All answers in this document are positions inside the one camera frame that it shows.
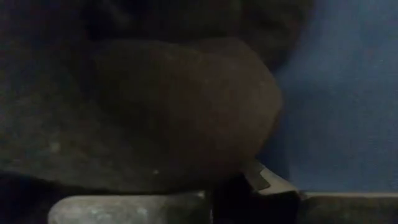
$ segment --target blue surface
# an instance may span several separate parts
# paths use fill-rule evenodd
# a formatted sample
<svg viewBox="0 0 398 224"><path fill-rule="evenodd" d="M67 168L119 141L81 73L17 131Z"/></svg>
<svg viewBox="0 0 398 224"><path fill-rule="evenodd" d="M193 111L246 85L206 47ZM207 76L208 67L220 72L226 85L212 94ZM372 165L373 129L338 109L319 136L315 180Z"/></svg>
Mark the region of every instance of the blue surface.
<svg viewBox="0 0 398 224"><path fill-rule="evenodd" d="M305 190L398 190L398 1L319 0L277 79L271 169Z"/></svg>

